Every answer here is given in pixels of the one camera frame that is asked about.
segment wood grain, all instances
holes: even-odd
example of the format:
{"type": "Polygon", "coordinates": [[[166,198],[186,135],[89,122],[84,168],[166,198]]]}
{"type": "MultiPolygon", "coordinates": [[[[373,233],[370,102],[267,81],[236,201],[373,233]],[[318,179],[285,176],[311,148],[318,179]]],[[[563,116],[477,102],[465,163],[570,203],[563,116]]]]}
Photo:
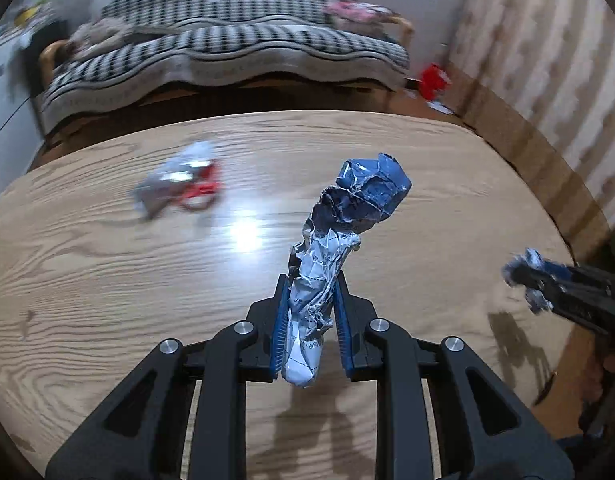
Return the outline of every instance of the wood grain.
{"type": "MultiPolygon", "coordinates": [[[[0,419],[39,470],[156,343],[192,343],[242,319],[287,270],[321,189],[350,157],[394,155],[414,185],[348,258],[350,290],[419,338],[463,337],[531,402],[570,330],[533,317],[499,269],[526,246],[569,260],[539,202],[479,137],[363,112],[269,112],[109,140],[25,175],[0,197],[0,419]],[[210,139],[225,192],[152,222],[132,188],[210,139]]],[[[375,386],[351,384],[327,334],[306,389],[248,389],[252,479],[372,478],[375,386]]]]}

